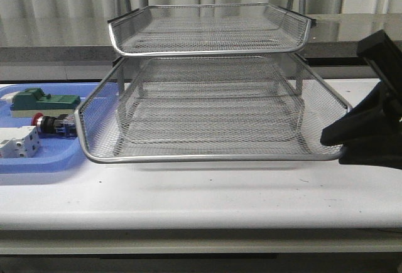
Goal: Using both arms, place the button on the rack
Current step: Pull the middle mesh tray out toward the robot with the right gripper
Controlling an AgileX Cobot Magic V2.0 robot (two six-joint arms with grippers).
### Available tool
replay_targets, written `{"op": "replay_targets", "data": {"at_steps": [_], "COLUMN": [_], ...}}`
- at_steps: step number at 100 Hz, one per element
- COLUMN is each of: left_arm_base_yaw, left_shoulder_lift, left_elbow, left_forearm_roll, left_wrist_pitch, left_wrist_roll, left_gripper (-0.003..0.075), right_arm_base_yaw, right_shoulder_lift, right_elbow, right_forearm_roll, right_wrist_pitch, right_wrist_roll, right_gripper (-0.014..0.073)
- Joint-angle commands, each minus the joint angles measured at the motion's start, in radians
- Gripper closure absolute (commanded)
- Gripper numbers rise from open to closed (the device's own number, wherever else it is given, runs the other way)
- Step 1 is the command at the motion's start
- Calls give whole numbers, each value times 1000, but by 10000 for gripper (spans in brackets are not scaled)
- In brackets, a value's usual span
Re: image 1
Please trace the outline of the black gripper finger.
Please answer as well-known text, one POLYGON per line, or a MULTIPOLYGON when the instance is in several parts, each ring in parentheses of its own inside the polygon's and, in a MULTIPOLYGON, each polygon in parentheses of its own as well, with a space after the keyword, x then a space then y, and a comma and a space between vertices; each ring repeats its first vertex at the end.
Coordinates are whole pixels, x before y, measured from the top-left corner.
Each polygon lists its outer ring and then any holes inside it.
POLYGON ((320 143, 335 146, 392 133, 390 100, 387 85, 379 82, 350 112, 322 130, 320 143))
POLYGON ((357 139, 343 145, 340 164, 401 169, 401 122, 393 122, 390 134, 357 139))

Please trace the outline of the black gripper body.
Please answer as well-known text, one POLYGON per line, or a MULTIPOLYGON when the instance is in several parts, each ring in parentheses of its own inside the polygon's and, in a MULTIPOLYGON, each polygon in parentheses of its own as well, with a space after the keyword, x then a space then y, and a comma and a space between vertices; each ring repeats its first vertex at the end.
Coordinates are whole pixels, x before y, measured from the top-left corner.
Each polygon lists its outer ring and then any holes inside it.
POLYGON ((381 29, 358 42, 357 56, 371 66, 386 88, 384 112, 401 120, 401 50, 381 29))

